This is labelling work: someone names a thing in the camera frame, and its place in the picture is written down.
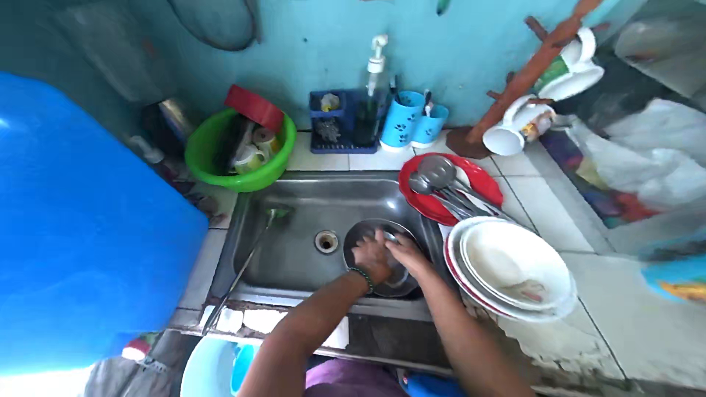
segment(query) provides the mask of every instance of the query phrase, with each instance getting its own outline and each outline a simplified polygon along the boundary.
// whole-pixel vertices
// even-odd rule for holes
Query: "blue cup with paw print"
[[[390,152],[404,150],[412,141],[412,134],[421,119],[424,95],[414,91],[402,91],[400,101],[393,99],[385,120],[380,146]]]
[[[448,109],[441,105],[434,105],[429,116],[422,116],[414,127],[412,146],[420,149],[432,146],[447,118]]]

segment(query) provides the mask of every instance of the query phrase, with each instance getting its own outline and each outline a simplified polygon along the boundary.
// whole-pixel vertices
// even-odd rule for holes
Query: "spoon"
[[[470,218],[473,216],[467,209],[463,207],[459,208],[457,205],[452,204],[448,200],[441,198],[434,194],[435,189],[429,184],[429,181],[424,178],[418,171],[414,171],[409,175],[409,187],[414,193],[423,194],[425,196],[434,197],[439,203],[441,203],[454,218],[458,220]]]
[[[474,207],[472,209],[477,209],[478,211],[481,211],[482,213],[485,213],[487,215],[509,220],[519,225],[516,219],[509,216],[500,208],[489,203],[485,198],[483,198],[475,190],[473,190],[471,186],[458,179],[458,177],[456,177],[456,166],[451,162],[451,160],[440,155],[432,155],[428,156],[427,158],[424,158],[422,162],[427,159],[429,159],[429,161],[426,164],[427,168],[425,169],[433,171],[432,174],[436,177],[436,179],[430,179],[430,183],[432,185],[437,186],[437,184],[440,184],[444,185],[443,187],[450,191],[453,191],[453,189],[458,189],[460,191],[463,191],[464,193],[468,193],[472,198],[474,198],[474,200],[464,196],[463,202],[467,203],[467,206],[471,205]]]

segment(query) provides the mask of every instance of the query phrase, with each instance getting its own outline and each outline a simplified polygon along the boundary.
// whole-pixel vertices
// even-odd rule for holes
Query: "stainless steel sink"
[[[232,300],[297,305],[346,271],[343,240],[355,223],[367,218],[392,220],[412,231],[436,270],[452,285],[438,225],[407,204],[399,190],[397,172],[286,172],[267,189],[238,195],[212,295],[222,296],[227,291],[234,277],[232,264],[239,266],[245,261],[256,235],[265,227],[264,209],[274,203],[294,210],[267,231]],[[331,254],[322,254],[314,244],[322,230],[330,230],[338,238],[339,247]],[[419,289],[401,298],[363,297],[351,312],[431,320]]]

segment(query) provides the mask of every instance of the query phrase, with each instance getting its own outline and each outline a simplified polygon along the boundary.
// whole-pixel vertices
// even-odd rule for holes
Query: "wooden mug tree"
[[[489,91],[487,95],[495,99],[488,112],[480,119],[478,124],[471,128],[454,129],[449,132],[446,145],[454,153],[463,157],[485,158],[491,153],[483,144],[483,134],[493,125],[503,119],[508,107],[537,82],[539,77],[549,67],[561,49],[571,42],[581,28],[581,19],[593,11],[602,0],[579,0],[573,9],[573,14],[562,23],[559,23],[551,32],[547,32],[534,17],[527,17],[525,23],[542,41],[542,46],[517,73],[508,73],[507,85],[502,93]],[[595,30],[606,28],[607,24],[597,26]],[[551,100],[537,99],[535,102],[549,103]]]

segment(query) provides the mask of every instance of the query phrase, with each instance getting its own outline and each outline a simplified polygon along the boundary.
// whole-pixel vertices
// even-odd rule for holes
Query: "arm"
[[[534,396],[530,386],[504,358],[490,335],[466,312],[414,242],[396,236],[387,242],[393,256],[419,281],[436,330],[459,383],[470,396]]]
[[[353,248],[356,266],[373,284],[390,276],[382,230]],[[297,396],[304,393],[306,361],[368,292],[368,282],[350,271],[323,286],[277,324],[263,342],[248,370],[239,396]]]

